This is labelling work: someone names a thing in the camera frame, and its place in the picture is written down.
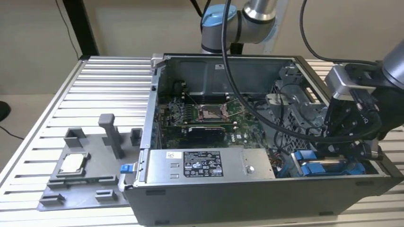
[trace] barcode label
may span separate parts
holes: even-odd
[[[167,151],[165,158],[177,158],[181,159],[182,158],[182,152],[177,152],[177,151]]]

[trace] warning label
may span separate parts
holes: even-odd
[[[183,176],[222,176],[219,151],[183,152]]]

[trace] aluminum slotted table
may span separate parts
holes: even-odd
[[[323,79],[331,63],[307,60]],[[1,174],[0,226],[138,226],[129,207],[35,211],[37,200],[65,145],[69,127],[103,133],[102,113],[113,113],[119,132],[141,127],[150,85],[150,59],[90,57],[78,61]],[[404,172],[404,128],[391,130],[379,146]],[[337,217],[294,218],[191,226],[404,226],[404,183],[382,196],[363,198]]]

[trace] floor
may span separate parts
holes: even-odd
[[[45,95],[0,95],[0,100],[11,107],[10,115],[0,125],[15,136],[25,137],[37,121],[53,94]],[[0,170],[21,144],[21,140],[0,130]]]

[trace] black cable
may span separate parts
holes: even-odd
[[[282,141],[281,141],[281,144],[279,144],[279,145],[278,145],[278,143],[277,143],[277,135],[278,135],[278,131],[275,131],[275,132],[274,132],[274,135],[273,135],[273,145],[274,145],[274,147],[275,147],[275,149],[277,149],[278,152],[283,152],[286,155],[289,155],[289,153],[283,150],[283,148],[285,148],[286,146],[282,146],[282,147],[281,147]]]
[[[314,52],[314,50],[311,49],[311,47],[307,43],[307,39],[305,37],[305,32],[303,32],[303,27],[302,27],[302,15],[303,15],[303,9],[305,9],[306,2],[307,2],[307,0],[302,0],[302,3],[301,3],[298,27],[299,27],[299,34],[301,34],[302,42],[303,42],[303,45],[305,45],[306,49],[309,50],[310,54],[314,55],[314,57],[318,58],[319,60],[330,61],[333,63],[355,63],[355,64],[365,64],[365,65],[377,65],[377,63],[371,62],[371,61],[325,58],[325,57],[317,55],[317,53]]]
[[[207,10],[207,8],[209,8],[210,1],[211,1],[211,0],[207,0],[207,1],[206,1],[205,5],[203,5],[203,8],[202,8],[201,21],[199,21],[201,32],[202,32],[202,27],[201,27],[201,26],[202,26],[202,17],[203,17],[203,15],[205,15],[205,13],[206,13],[206,10]]]
[[[62,20],[63,25],[65,25],[65,28],[66,28],[66,30],[67,30],[67,35],[69,35],[70,45],[71,45],[71,47],[73,47],[73,50],[74,50],[74,52],[75,52],[75,57],[77,57],[77,60],[78,60],[78,53],[77,53],[77,50],[75,50],[75,47],[74,47],[73,41],[71,41],[71,39],[70,39],[70,31],[69,31],[69,26],[67,26],[67,23],[65,23],[65,20],[63,20],[62,14],[61,14],[61,10],[59,10],[59,6],[58,6],[58,3],[57,3],[57,0],[54,0],[54,2],[55,2],[55,5],[57,5],[57,10],[58,10],[58,13],[59,13],[59,16],[61,16],[61,20]]]
[[[319,128],[322,128],[323,127],[323,125],[321,125],[321,126],[318,126],[318,127],[307,127],[306,129],[305,129],[305,135],[307,135],[309,134],[309,130],[310,129],[319,129]]]
[[[258,100],[254,104],[253,104],[253,109],[254,110],[266,110],[269,107],[266,108],[257,108],[258,106],[266,104],[266,101],[265,100]]]
[[[281,97],[281,95],[279,95],[279,90],[281,90],[283,87],[285,87],[285,85],[283,85],[283,86],[278,89],[278,91],[277,91],[277,93],[278,93],[278,99],[279,99],[278,126],[281,126],[281,127],[282,127],[282,125],[283,125],[285,104],[283,104],[283,99],[282,99],[282,97]],[[275,131],[275,133],[274,133],[273,140],[277,140],[277,134],[278,134],[278,131]],[[283,137],[285,137],[285,135],[282,135],[282,137],[281,137],[281,139],[279,139],[279,145],[282,145],[282,143],[283,143]],[[277,141],[273,142],[273,143],[274,143],[275,148],[279,150],[279,152],[286,153],[285,150],[283,150],[283,148],[281,148],[281,147],[277,146]]]
[[[190,1],[191,5],[193,5],[193,8],[194,8],[194,10],[195,10],[197,15],[198,15],[199,17],[202,17],[201,8],[199,8],[199,6],[197,5],[195,0],[189,0],[189,1]]]
[[[247,110],[247,112],[265,124],[267,125],[270,128],[273,128],[274,130],[298,138],[302,140],[307,140],[309,142],[318,142],[318,143],[346,143],[346,142],[353,142],[355,140],[362,139],[366,136],[370,136],[381,127],[381,120],[378,117],[378,114],[374,112],[370,112],[370,119],[374,121],[374,123],[371,124],[370,128],[361,132],[359,134],[354,134],[351,136],[338,136],[338,137],[315,137],[315,136],[309,136],[309,135],[303,135],[298,132],[290,131],[287,129],[285,129],[283,127],[278,126],[275,123],[270,122],[262,115],[259,115],[259,113],[253,109],[253,107],[247,104],[247,102],[245,101],[245,99],[242,98],[239,91],[235,87],[235,83],[231,77],[231,72],[229,70],[229,63],[227,63],[227,58],[226,58],[226,48],[225,48],[225,36],[226,36],[226,19],[227,19],[227,11],[229,11],[229,6],[230,6],[230,0],[225,0],[225,10],[222,12],[222,26],[221,26],[221,56],[222,56],[222,63],[223,63],[223,67],[225,67],[225,75],[226,75],[226,79],[229,82],[229,85],[233,89],[235,98],[238,99],[239,103],[242,104],[242,106],[245,107],[245,109]]]
[[[0,126],[0,129],[2,129],[5,131],[5,133],[9,134],[11,137],[14,137],[14,138],[17,138],[19,140],[23,140],[22,137],[18,137],[18,136],[13,135],[2,126]]]

